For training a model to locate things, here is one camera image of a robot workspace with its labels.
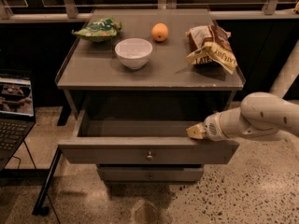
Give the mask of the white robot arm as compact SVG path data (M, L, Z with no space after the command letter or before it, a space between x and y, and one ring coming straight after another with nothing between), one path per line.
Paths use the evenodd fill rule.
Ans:
M189 127L192 139L222 141L235 137L260 139L274 137L279 131L299 136L299 105L284 100L299 75L299 41L278 73L269 92L247 95L240 107L208 116Z

